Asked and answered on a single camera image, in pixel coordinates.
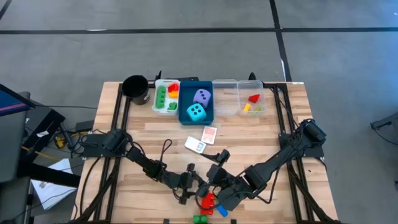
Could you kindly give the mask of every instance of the plastic tray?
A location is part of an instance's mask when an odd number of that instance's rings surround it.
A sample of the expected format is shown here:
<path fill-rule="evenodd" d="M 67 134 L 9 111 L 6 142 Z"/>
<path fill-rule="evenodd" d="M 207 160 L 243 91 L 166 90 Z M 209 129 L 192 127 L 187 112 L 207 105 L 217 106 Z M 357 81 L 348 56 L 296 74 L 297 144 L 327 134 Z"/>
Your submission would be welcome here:
<path fill-rule="evenodd" d="M 206 111 L 206 118 L 203 121 L 191 121 L 187 109 L 193 104 L 193 97 L 198 89 L 204 89 L 211 93 L 211 98 Z M 213 105 L 213 84 L 211 81 L 185 81 L 180 83 L 180 95 L 178 98 L 179 114 L 178 120 L 183 125 L 210 125 L 214 120 Z"/>
<path fill-rule="evenodd" d="M 179 107 L 179 103 L 178 103 L 178 99 L 180 98 L 180 87 L 178 87 L 178 98 L 169 98 L 169 92 L 167 90 L 167 87 L 169 87 L 169 85 L 173 84 L 173 83 L 177 83 L 180 86 L 180 81 L 178 80 L 156 80 L 155 82 L 155 97 L 154 97 L 154 104 L 152 105 L 152 110 L 155 111 L 155 113 L 157 115 L 161 115 L 161 116 L 176 116 L 178 113 L 178 107 Z M 160 86 L 164 86 L 166 88 L 166 97 L 165 97 L 165 103 L 164 103 L 164 107 L 161 109 L 158 109 L 156 107 L 156 93 L 157 93 L 157 88 Z M 177 103 L 177 108 L 175 110 L 167 110 L 167 108 L 169 107 L 169 103 L 171 102 L 176 102 Z"/>
<path fill-rule="evenodd" d="M 239 111 L 239 91 L 236 80 L 213 80 L 213 92 L 215 114 L 230 116 Z"/>
<path fill-rule="evenodd" d="M 264 95 L 264 88 L 262 87 L 262 82 L 258 80 L 253 81 L 239 81 L 238 82 L 238 92 L 239 92 L 239 112 L 243 115 L 260 115 L 266 112 L 266 97 Z M 257 103 L 250 102 L 249 96 L 260 94 L 260 98 Z M 250 111 L 243 111 L 246 103 L 251 105 Z"/>

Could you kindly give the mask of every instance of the green object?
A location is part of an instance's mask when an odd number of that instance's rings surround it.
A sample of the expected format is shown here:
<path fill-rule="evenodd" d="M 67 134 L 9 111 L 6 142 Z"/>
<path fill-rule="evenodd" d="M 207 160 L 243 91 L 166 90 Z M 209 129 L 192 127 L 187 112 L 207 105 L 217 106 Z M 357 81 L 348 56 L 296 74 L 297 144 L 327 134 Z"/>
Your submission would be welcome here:
<path fill-rule="evenodd" d="M 156 93 L 156 108 L 161 109 L 164 107 L 164 101 L 166 98 L 166 88 L 164 86 L 159 86 Z"/>
<path fill-rule="evenodd" d="M 169 108 L 167 108 L 167 110 L 175 110 L 177 109 L 177 103 L 176 102 L 172 102 L 169 104 Z"/>
<path fill-rule="evenodd" d="M 193 222 L 194 223 L 207 223 L 207 216 L 206 215 L 194 215 Z"/>

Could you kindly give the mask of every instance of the red block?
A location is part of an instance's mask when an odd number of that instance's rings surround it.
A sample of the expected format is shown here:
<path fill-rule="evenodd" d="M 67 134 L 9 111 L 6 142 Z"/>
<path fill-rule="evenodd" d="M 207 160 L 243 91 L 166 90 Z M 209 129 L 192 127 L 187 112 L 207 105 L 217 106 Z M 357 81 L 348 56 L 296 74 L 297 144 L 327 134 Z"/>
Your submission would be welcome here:
<path fill-rule="evenodd" d="M 260 98 L 260 94 L 252 95 L 252 96 L 249 96 L 249 101 L 252 103 L 257 103 L 259 98 Z"/>
<path fill-rule="evenodd" d="M 212 193 L 207 193 L 206 197 L 201 200 L 201 206 L 203 208 L 210 208 L 214 207 L 214 199 L 216 197 Z M 213 210 L 205 211 L 205 210 L 200 210 L 200 215 L 212 215 Z"/>
<path fill-rule="evenodd" d="M 169 89 L 169 93 L 171 93 L 173 91 L 178 91 L 178 84 L 173 83 L 173 84 L 169 85 L 168 89 Z"/>

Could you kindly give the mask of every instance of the wooden table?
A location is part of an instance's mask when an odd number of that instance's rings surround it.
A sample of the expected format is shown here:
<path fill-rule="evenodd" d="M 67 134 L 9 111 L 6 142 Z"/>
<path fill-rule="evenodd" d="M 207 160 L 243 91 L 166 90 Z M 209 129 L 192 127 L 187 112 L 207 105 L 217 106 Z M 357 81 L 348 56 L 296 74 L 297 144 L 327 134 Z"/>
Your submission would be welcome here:
<path fill-rule="evenodd" d="M 118 91 L 118 82 L 104 83 L 98 110 L 95 118 L 94 129 L 109 131 L 113 110 Z M 289 98 L 294 119 L 299 122 L 311 118 L 311 109 L 302 83 L 288 83 Z M 280 150 L 277 135 L 279 122 L 275 108 L 273 93 L 266 89 L 267 110 L 261 116 L 215 116 L 212 126 L 217 127 L 216 141 L 213 146 L 205 149 L 207 154 L 216 154 L 223 149 L 231 153 L 228 162 L 223 166 L 228 172 L 237 175 L 247 166 L 264 162 Z M 195 170 L 203 178 L 212 164 L 211 161 L 184 148 L 188 136 L 201 139 L 203 126 L 182 126 L 177 117 L 157 116 L 152 111 L 154 89 L 150 89 L 151 100 L 146 105 L 136 106 L 131 104 L 127 122 L 127 131 L 134 140 L 141 144 L 147 157 L 159 159 L 163 142 L 170 138 L 172 147 L 165 153 L 164 162 L 167 170 L 181 173 L 187 164 L 195 163 Z M 118 126 L 121 125 L 124 98 L 122 99 Z M 76 204 L 80 204 L 81 186 L 86 178 L 88 169 L 94 158 L 85 162 L 81 175 L 80 188 L 78 189 Z M 104 159 L 101 159 L 93 169 L 86 186 L 83 201 L 85 209 L 98 192 Z M 330 192 L 328 178 L 324 166 L 312 158 L 303 158 L 308 188 L 319 206 L 331 218 L 337 219 L 337 214 Z M 272 185 L 261 194 L 268 199 Z M 303 218 L 307 216 L 304 202 L 299 193 Z M 108 194 L 105 195 L 100 219 L 105 218 Z M 170 219 L 171 223 L 192 223 L 193 215 L 199 215 L 194 198 L 188 199 L 186 205 L 178 204 L 172 191 L 164 184 L 154 182 L 146 177 L 142 168 L 128 159 L 122 159 L 118 187 L 113 207 L 112 223 L 162 223 L 163 219 Z M 223 218 L 217 211 L 210 216 L 211 223 L 230 223 L 237 219 L 238 223 L 295 223 L 292 196 L 290 193 L 289 179 L 286 166 L 281 168 L 274 192 L 274 199 L 267 205 L 258 199 L 243 200 L 234 211 Z"/>

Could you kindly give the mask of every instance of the card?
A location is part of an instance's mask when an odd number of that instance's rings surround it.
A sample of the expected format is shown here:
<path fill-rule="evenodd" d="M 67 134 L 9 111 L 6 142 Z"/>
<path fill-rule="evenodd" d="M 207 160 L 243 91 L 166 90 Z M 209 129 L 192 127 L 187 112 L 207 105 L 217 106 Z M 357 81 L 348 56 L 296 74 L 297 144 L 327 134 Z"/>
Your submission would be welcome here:
<path fill-rule="evenodd" d="M 203 130 L 203 135 L 201 136 L 201 141 L 208 144 L 214 144 L 214 140 L 216 139 L 216 132 L 217 128 L 205 126 L 205 129 Z"/>
<path fill-rule="evenodd" d="M 188 136 L 187 141 L 185 142 L 185 147 L 191 149 L 194 152 L 203 153 L 206 144 L 191 136 Z"/>

